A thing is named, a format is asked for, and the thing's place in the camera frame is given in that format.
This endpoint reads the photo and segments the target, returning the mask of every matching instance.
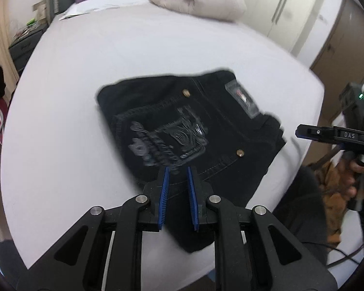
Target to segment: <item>person's leg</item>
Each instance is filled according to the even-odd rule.
[[[301,167],[273,215],[300,241],[327,244],[325,209],[317,179],[309,167]],[[327,248],[304,246],[324,265]]]

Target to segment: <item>black denim garment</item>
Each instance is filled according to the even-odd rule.
[[[254,110],[230,71],[123,80],[97,100],[141,189],[160,165],[170,167],[165,224],[188,252],[214,238],[193,231],[187,167],[197,167],[216,195],[245,207],[285,144],[280,123]]]

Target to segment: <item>beige curtain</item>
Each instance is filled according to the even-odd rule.
[[[11,94],[19,80],[19,75],[8,51],[8,47],[12,43],[8,14],[8,0],[0,0],[0,65],[4,72],[4,82],[6,85],[4,99],[7,103],[11,99]]]

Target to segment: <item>mattress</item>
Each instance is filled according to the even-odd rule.
[[[152,4],[54,19],[16,89],[1,156],[5,214],[27,267],[92,206],[113,208],[138,194],[98,110],[98,90],[124,78],[221,68],[282,123],[287,143],[247,204],[272,211],[309,147],[295,129],[317,124],[324,90],[312,72],[244,25]],[[213,268],[213,245],[188,254],[167,229],[143,234],[142,290],[178,290]]]

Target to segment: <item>triangular cutout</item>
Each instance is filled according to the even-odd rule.
[[[54,255],[54,259],[74,266],[84,243],[88,227],[82,226]]]
[[[300,260],[302,258],[300,252],[283,236],[279,230],[270,225],[268,227],[271,238],[274,242],[276,254],[278,254],[279,262],[282,265],[288,265],[293,261]]]

